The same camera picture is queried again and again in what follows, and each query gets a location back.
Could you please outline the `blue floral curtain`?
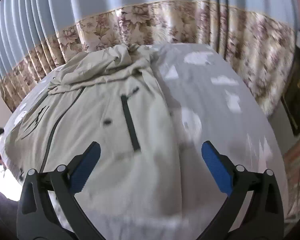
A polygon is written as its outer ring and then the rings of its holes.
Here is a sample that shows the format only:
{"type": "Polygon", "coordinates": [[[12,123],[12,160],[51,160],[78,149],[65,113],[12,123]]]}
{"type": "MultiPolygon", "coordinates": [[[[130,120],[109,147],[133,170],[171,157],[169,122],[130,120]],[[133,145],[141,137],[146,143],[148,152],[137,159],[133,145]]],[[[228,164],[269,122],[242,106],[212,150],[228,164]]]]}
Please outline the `blue floral curtain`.
{"type": "Polygon", "coordinates": [[[266,115],[292,67],[297,0],[1,0],[0,91],[15,110],[77,53],[121,43],[205,43],[266,115]]]}

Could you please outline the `grey animal print bedsheet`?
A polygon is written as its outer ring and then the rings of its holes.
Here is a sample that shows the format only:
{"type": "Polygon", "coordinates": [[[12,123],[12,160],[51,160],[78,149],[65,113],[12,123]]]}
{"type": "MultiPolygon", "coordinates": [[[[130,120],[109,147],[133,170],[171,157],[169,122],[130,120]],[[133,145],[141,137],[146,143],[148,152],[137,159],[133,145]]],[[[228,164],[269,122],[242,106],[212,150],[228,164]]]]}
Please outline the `grey animal print bedsheet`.
{"type": "MultiPolygon", "coordinates": [[[[250,90],[230,64],[203,44],[148,46],[151,70],[164,95],[173,124],[181,175],[181,213],[162,218],[87,214],[106,239],[195,239],[226,199],[202,159],[205,141],[248,171],[271,169],[283,207],[288,187],[283,157],[273,129],[250,90]]],[[[9,168],[5,141],[49,83],[66,64],[48,74],[20,103],[0,138],[0,154],[9,168]]]]}

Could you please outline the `dark cabinet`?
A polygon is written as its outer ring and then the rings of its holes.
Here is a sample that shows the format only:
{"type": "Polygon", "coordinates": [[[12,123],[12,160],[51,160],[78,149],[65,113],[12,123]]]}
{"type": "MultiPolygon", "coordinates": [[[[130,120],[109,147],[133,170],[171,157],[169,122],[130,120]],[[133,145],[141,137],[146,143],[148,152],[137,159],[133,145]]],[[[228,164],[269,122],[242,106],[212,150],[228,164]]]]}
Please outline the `dark cabinet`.
{"type": "Polygon", "coordinates": [[[296,48],[289,83],[282,97],[293,134],[300,134],[300,48],[296,48]]]}

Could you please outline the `beige hooded jacket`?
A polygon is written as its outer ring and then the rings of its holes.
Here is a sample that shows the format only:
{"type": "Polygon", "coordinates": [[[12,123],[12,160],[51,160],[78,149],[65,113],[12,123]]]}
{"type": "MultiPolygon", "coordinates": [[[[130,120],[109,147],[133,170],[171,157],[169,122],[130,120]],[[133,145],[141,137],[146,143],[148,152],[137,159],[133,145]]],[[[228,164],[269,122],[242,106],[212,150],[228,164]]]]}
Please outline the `beige hooded jacket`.
{"type": "Polygon", "coordinates": [[[73,57],[6,138],[14,177],[52,171],[98,142],[101,158],[76,197],[86,212],[181,213],[178,147],[153,56],[148,46],[121,44],[73,57]]]}

